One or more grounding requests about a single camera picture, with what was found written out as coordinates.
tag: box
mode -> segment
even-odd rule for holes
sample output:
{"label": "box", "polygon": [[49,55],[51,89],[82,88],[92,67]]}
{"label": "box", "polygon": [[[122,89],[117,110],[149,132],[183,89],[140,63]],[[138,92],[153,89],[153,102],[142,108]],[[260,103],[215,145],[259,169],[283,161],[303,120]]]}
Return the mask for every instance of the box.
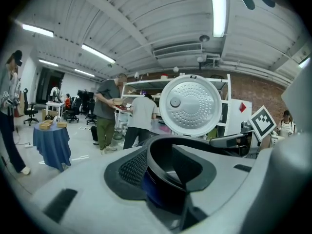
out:
{"label": "box", "polygon": [[67,122],[58,122],[57,127],[67,127]]}
{"label": "box", "polygon": [[51,120],[51,119],[47,119],[47,120],[45,120],[43,123],[47,123],[47,124],[52,124],[53,123],[53,120]]}
{"label": "box", "polygon": [[39,124],[39,128],[42,130],[49,130],[50,126],[51,126],[50,124],[44,122]]}
{"label": "box", "polygon": [[[49,115],[52,115],[52,117],[54,118],[55,116],[59,115],[58,111],[51,111],[51,110],[48,110],[48,114]],[[46,117],[47,115],[47,112],[46,110],[42,110],[42,121],[44,121],[44,118]]]}

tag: doorway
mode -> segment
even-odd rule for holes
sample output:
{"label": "doorway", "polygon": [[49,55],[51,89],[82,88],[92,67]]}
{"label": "doorway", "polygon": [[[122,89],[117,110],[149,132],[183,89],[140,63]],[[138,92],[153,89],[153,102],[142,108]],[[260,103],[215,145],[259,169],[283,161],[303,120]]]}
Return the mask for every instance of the doorway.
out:
{"label": "doorway", "polygon": [[64,75],[65,73],[60,71],[42,68],[36,96],[37,104],[45,104],[48,102],[51,89],[55,86],[59,86],[58,88],[60,89]]}

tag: white board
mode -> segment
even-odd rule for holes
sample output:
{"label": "white board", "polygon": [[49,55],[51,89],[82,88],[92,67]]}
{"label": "white board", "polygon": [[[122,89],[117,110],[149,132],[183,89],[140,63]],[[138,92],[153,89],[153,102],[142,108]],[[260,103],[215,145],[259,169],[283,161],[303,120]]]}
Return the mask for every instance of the white board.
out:
{"label": "white board", "polygon": [[[243,112],[239,110],[241,103],[246,106],[246,109]],[[250,101],[240,99],[231,99],[230,104],[231,111],[229,112],[227,119],[227,135],[236,135],[240,133],[240,124],[247,121],[252,115],[253,104]]]}

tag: white table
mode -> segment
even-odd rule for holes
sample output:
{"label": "white table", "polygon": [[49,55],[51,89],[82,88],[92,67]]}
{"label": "white table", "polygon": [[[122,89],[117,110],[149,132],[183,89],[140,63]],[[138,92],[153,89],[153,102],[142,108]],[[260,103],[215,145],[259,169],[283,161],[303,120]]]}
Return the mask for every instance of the white table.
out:
{"label": "white table", "polygon": [[46,103],[46,111],[47,111],[47,115],[48,115],[48,107],[52,107],[52,110],[54,109],[54,107],[58,107],[58,115],[60,117],[62,117],[62,107],[65,105],[64,102],[60,102],[60,103],[57,103],[57,102],[52,102],[52,101],[49,101]]}

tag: mesh grille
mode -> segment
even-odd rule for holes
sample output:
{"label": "mesh grille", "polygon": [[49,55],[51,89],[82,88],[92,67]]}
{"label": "mesh grille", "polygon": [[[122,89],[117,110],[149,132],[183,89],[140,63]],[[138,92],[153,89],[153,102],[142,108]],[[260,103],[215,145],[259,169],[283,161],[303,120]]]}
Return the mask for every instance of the mesh grille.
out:
{"label": "mesh grille", "polygon": [[136,187],[141,187],[143,176],[147,169],[147,152],[130,159],[119,168],[119,175],[122,180]]}

